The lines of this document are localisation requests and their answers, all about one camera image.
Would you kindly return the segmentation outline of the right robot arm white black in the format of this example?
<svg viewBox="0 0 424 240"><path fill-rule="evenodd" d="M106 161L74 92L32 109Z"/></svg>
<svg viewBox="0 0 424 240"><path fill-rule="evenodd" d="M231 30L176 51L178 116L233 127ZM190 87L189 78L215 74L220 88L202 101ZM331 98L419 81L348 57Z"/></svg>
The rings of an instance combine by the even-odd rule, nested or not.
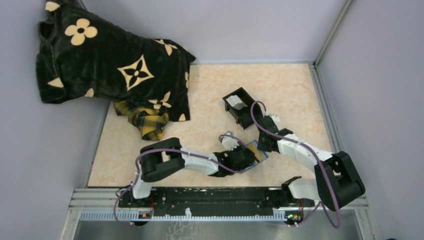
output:
<svg viewBox="0 0 424 240"><path fill-rule="evenodd" d="M282 185L281 199L287 206L308 199L320 201L327 209L336 211L365 194L362 179L345 151L322 150L289 129L279 130L270 115L254 123L259 131L259 150L293 158L314 173L314 178L295 176Z"/></svg>

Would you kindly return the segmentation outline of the black card box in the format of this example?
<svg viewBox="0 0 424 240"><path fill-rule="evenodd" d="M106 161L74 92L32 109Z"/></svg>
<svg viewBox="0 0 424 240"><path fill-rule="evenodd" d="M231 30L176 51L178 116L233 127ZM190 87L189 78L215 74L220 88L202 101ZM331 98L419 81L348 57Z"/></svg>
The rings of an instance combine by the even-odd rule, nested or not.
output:
<svg viewBox="0 0 424 240"><path fill-rule="evenodd" d="M255 100L243 87L239 87L222 99L224 101L225 111L231 114L237 125L240 125L246 130L254 124L251 116L251 107Z"/></svg>

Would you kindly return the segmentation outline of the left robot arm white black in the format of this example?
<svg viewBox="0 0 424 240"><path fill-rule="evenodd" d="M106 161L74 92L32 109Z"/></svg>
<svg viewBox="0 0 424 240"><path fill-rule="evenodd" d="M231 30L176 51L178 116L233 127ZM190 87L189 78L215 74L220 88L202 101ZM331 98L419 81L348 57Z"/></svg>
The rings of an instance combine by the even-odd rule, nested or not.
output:
<svg viewBox="0 0 424 240"><path fill-rule="evenodd" d="M180 170L224 178L244 173L261 162L254 151L256 147L253 142L247 145L229 132L221 134L218 139L225 151L192 151L181 145L177 137L143 147L135 160L137 173L131 184L131 202L138 207L146 206L154 183Z"/></svg>

